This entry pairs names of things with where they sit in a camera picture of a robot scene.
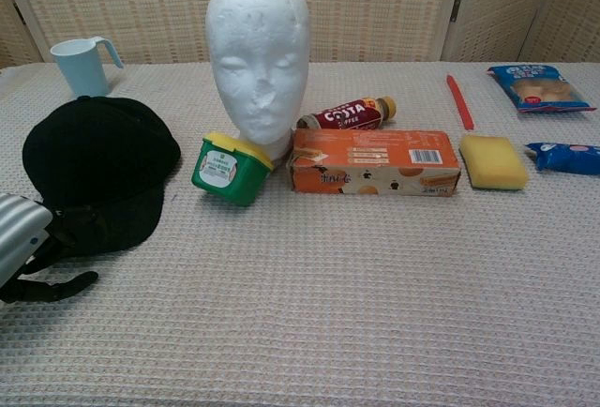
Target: red plastic stick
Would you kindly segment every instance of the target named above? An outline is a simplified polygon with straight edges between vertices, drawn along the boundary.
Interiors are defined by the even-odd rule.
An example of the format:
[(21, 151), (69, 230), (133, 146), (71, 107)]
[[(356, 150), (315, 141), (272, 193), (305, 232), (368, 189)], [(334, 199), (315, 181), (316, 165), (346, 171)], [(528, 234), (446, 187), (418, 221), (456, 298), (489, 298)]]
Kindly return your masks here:
[(450, 91), (452, 91), (452, 96), (454, 96), (454, 102), (457, 104), (458, 114), (460, 115), (460, 119), (462, 119), (462, 125), (465, 127), (465, 130), (473, 130), (473, 119), (471, 118), (471, 113), (469, 112), (469, 107), (465, 103), (465, 98), (460, 93), (460, 88), (458, 88), (457, 81), (454, 80), (450, 74), (446, 76), (446, 82), (450, 87)]

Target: blue wrapper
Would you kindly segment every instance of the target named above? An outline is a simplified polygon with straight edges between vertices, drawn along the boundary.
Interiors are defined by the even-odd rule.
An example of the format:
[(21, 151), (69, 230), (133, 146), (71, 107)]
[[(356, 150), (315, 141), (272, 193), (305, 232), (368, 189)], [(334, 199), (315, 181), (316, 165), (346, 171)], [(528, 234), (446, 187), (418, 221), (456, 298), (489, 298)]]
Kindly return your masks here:
[(600, 146), (561, 143), (529, 143), (538, 170), (575, 174), (600, 174)]
[(555, 67), (509, 65), (487, 71), (496, 77), (520, 113), (596, 110)]

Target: mannequin face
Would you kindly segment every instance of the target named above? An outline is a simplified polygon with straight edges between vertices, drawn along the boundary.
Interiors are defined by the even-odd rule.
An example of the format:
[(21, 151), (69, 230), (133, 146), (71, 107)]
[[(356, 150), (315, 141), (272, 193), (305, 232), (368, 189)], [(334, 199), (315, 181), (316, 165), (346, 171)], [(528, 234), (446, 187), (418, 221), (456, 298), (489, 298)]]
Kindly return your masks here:
[(218, 92), (241, 135), (256, 144), (284, 137), (307, 83), (305, 0), (211, 0), (206, 35)]

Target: green container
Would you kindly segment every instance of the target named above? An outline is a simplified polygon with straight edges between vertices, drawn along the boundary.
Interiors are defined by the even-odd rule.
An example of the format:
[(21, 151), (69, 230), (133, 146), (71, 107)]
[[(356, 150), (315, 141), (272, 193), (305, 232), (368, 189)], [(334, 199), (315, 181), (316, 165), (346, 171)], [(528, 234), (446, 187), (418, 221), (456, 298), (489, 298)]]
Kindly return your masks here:
[(203, 141), (192, 184), (234, 204), (252, 204), (273, 171), (270, 158), (255, 144), (222, 133), (209, 133)]

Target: yellow sponge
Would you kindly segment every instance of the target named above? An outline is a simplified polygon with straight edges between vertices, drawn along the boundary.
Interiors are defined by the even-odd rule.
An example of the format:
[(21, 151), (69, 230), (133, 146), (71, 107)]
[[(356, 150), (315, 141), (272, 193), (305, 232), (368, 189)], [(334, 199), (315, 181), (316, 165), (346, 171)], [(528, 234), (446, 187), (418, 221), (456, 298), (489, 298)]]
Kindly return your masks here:
[(466, 135), (460, 153), (474, 188), (523, 189), (527, 185), (527, 170), (507, 138)]

